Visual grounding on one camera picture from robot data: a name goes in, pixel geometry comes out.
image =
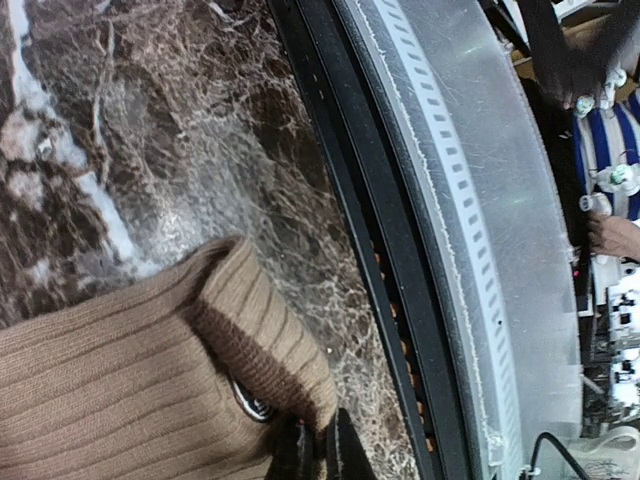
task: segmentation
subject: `brown marble surface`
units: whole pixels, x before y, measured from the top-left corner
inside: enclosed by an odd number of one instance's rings
[[[326,348],[379,478],[415,478],[377,327],[266,5],[0,2],[0,324],[244,233]]]

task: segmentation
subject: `brown ribbed sweater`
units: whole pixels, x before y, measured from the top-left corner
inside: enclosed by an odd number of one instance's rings
[[[283,415],[251,418],[229,373],[318,432],[335,411],[324,356],[238,238],[0,332],[0,479],[264,478]]]

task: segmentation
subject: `black frame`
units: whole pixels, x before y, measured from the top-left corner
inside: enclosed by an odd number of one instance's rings
[[[351,233],[420,477],[476,478],[432,275],[439,252],[428,246],[430,222],[415,215],[410,172],[398,160],[408,152],[377,74],[332,0],[268,3]],[[401,338],[412,347],[407,357]]]
[[[511,42],[525,58],[531,57],[529,45],[525,42],[516,28],[516,24],[502,0],[479,0],[480,6],[489,19],[489,23],[497,29],[504,38]]]

